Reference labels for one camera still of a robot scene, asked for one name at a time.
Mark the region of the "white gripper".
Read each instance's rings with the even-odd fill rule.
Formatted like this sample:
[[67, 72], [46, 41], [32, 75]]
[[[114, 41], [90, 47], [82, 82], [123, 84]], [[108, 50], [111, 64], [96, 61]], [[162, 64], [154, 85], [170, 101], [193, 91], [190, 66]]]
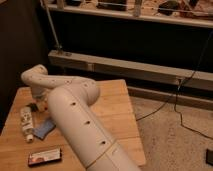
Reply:
[[39, 112], [44, 112], [47, 109], [47, 92], [44, 88], [33, 88], [32, 97], [36, 102]]

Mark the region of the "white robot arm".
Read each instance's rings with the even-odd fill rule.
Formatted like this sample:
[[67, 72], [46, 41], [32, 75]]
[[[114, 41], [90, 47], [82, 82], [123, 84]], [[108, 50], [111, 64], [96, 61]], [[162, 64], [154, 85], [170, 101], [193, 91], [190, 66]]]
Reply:
[[25, 70], [21, 80], [36, 101], [47, 97], [51, 118], [86, 171], [140, 171], [90, 108], [100, 96], [95, 80], [49, 75], [41, 64]]

